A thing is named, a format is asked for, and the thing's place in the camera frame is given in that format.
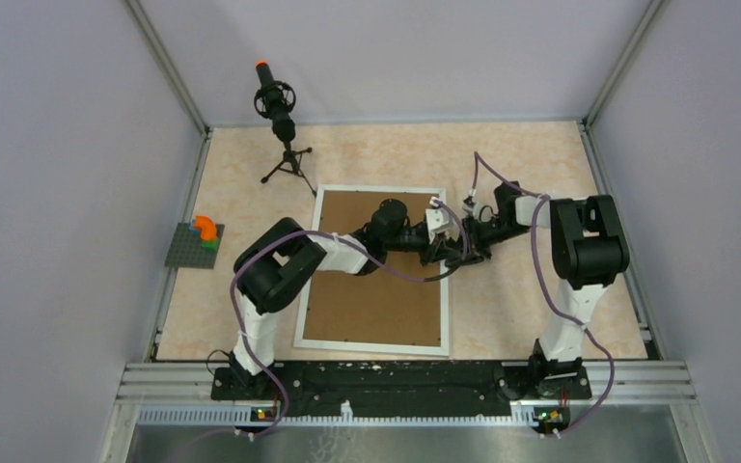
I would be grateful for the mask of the white picture frame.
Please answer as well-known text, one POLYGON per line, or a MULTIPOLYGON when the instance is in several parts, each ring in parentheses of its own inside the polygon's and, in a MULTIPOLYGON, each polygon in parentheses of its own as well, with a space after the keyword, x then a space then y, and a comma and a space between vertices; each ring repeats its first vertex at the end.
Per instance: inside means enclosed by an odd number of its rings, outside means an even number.
MULTIPOLYGON (((316 199, 316 206, 314 209, 314 218, 312 227, 315 225, 315 213, 318 212, 322 204, 323 192, 327 189, 341 190, 341 191, 387 191, 387 192, 412 192, 412 193, 432 193, 433 197, 439 199, 445 199, 446 191, 439 187, 395 187, 395 186, 369 186, 369 185, 336 185, 336 184, 325 184, 320 186, 318 196, 316 199)), ((433 273, 442 273, 445 271, 443 264, 431 264, 428 266, 421 266, 419 257, 416 254, 405 254, 405 253, 391 253, 386 259, 387 265, 397 270, 397 274, 394 275, 405 281, 413 283, 428 283, 426 277, 433 273)), ((446 280, 440 282, 442 284, 442 346, 439 348, 430 347, 418 347, 418 346, 405 346, 405 345, 390 345, 384 344, 371 344, 371 343, 349 343, 345 346, 338 346, 336 343, 331 341, 304 341, 301 339, 301 331, 304 324, 304 308, 307 302, 308 293, 311 282, 302 290, 300 295, 300 308, 295 322, 295 330, 293 337, 293 345, 297 349, 319 349, 319 350, 330 350, 330 351, 350 351, 350 352, 362 352, 369 354, 390 354, 399 356, 436 356, 436 357, 447 357, 450 354, 450 309, 449 309, 449 283, 446 280)))

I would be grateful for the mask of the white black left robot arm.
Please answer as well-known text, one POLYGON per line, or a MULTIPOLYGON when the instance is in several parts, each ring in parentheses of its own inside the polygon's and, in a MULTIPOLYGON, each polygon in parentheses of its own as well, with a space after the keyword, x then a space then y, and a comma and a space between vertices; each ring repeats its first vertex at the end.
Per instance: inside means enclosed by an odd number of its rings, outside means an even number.
POLYGON ((234 386, 248 398, 267 393, 274 363, 277 314, 284 310, 317 272, 367 276, 386 263, 391 252, 419 254, 423 263, 441 262, 449 277, 473 247, 468 226, 451 208, 431 198, 424 218, 411 224, 406 205, 394 199, 380 203, 369 221, 350 234, 303 229, 295 220, 279 220, 237 259, 230 297, 238 324, 230 355, 234 386))

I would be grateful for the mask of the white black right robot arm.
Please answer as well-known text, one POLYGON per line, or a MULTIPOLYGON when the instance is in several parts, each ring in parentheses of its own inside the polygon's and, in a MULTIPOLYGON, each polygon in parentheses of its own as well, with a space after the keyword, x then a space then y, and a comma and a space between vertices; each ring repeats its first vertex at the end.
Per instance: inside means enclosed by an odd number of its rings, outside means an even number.
POLYGON ((531 257, 540 266, 537 233, 550 233, 550 256, 558 289, 541 290, 553 317, 536 339, 529 359, 527 383, 540 397, 552 397, 582 367, 583 341, 597 302, 629 266, 631 253, 615 200, 609 195, 584 199, 552 199, 526 195, 503 183, 494 191, 497 211, 487 221, 477 219, 475 205, 466 201, 462 224, 471 252, 490 257, 493 245, 527 233, 531 257))

